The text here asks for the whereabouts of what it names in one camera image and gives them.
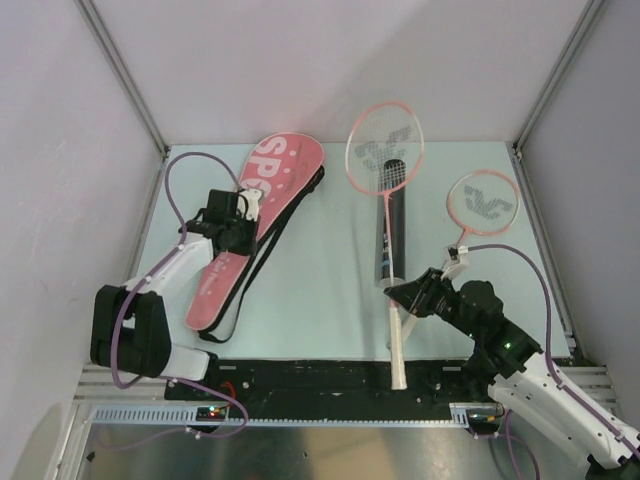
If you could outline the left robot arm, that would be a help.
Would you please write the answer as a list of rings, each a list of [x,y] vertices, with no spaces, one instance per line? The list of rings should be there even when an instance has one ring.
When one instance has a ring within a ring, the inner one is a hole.
[[[90,342],[93,364],[140,377],[186,378],[201,399],[221,389],[210,354],[175,344],[167,303],[220,253],[248,256],[257,248],[262,192],[255,188],[209,192],[207,205],[181,222],[175,247],[151,270],[96,294]]]

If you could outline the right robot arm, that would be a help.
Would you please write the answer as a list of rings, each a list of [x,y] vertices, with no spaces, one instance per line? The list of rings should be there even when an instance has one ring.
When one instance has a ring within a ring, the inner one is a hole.
[[[603,408],[546,357],[503,313],[488,281],[455,288],[441,271],[384,291],[417,318],[438,316],[474,342],[464,363],[464,393],[490,397],[517,414],[580,466],[589,479],[636,479],[639,432]]]

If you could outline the black shuttlecock tube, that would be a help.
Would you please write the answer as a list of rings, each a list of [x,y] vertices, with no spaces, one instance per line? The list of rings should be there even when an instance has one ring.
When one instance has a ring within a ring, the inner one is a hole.
[[[387,288],[406,279],[406,202],[405,188],[390,194],[388,207],[380,197],[377,207],[377,255],[375,284]]]

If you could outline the pink racket cover bag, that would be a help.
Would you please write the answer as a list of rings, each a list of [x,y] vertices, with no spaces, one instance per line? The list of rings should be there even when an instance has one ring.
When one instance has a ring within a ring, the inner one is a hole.
[[[223,344],[214,331],[230,309],[231,327],[239,319],[244,297],[266,263],[302,200],[323,179],[325,153],[313,137],[277,133],[261,140],[248,155],[240,176],[243,187],[263,193],[256,252],[239,256],[224,252],[205,269],[186,317],[186,326],[200,339]]]

